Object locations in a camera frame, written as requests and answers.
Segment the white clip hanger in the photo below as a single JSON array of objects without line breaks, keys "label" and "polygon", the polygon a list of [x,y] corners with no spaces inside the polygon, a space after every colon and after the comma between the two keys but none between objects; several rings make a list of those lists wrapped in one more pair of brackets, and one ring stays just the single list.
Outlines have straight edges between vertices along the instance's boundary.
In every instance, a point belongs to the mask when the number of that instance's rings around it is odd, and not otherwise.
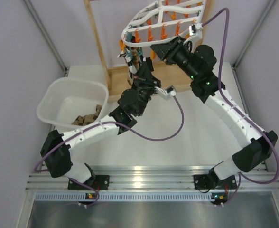
[{"label": "white clip hanger", "polygon": [[193,24],[202,22],[206,0],[157,0],[141,9],[121,33],[129,47],[149,47],[169,42],[176,36],[194,35]]}]

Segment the black white patterned sock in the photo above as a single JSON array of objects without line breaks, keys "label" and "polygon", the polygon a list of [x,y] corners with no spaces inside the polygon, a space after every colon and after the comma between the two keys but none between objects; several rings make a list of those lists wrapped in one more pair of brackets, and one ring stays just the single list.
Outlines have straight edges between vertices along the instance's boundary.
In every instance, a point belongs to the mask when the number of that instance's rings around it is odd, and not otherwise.
[{"label": "black white patterned sock", "polygon": [[126,64],[128,65],[128,82],[131,84],[133,83],[133,77],[135,76],[137,72],[136,64],[133,60],[133,54],[128,54],[126,52],[121,51],[120,54],[117,56],[117,58],[123,57],[125,59]]}]

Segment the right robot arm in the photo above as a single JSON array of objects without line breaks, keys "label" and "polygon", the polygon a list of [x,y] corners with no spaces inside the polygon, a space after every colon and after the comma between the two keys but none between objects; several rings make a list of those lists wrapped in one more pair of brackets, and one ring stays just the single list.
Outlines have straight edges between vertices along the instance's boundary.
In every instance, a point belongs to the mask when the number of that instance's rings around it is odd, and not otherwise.
[{"label": "right robot arm", "polygon": [[177,65],[192,80],[196,97],[213,110],[237,139],[241,150],[214,166],[208,173],[209,183],[221,188],[232,175],[250,172],[274,153],[278,139],[274,131],[266,132],[234,102],[220,78],[213,73],[216,57],[208,45],[190,52],[184,39],[151,45],[156,55],[168,65]]}]

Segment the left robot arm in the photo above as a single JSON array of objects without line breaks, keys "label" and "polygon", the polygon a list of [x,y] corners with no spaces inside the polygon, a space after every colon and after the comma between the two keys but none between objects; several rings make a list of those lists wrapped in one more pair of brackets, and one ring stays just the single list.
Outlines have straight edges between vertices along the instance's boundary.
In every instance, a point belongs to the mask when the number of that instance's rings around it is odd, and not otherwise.
[{"label": "left robot arm", "polygon": [[63,133],[53,130],[47,135],[40,154],[52,178],[66,176],[85,189],[94,185],[92,168],[87,163],[74,161],[73,155],[92,143],[120,135],[137,123],[135,117],[143,115],[156,87],[161,84],[153,76],[153,70],[152,60],[143,58],[131,88],[121,94],[117,108],[88,126]]}]

